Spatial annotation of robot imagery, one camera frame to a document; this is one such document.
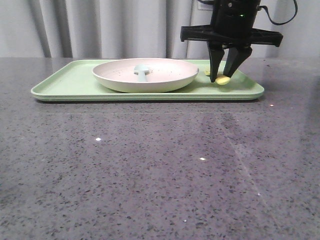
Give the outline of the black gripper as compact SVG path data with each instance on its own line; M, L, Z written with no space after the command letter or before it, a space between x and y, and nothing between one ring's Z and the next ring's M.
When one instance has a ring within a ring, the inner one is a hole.
M261 8L259 0L214 0L210 24L181 28L182 42L207 42L212 83L216 81L224 49L230 48L223 74L231 78L252 54L252 44L280 46L280 32L253 28Z

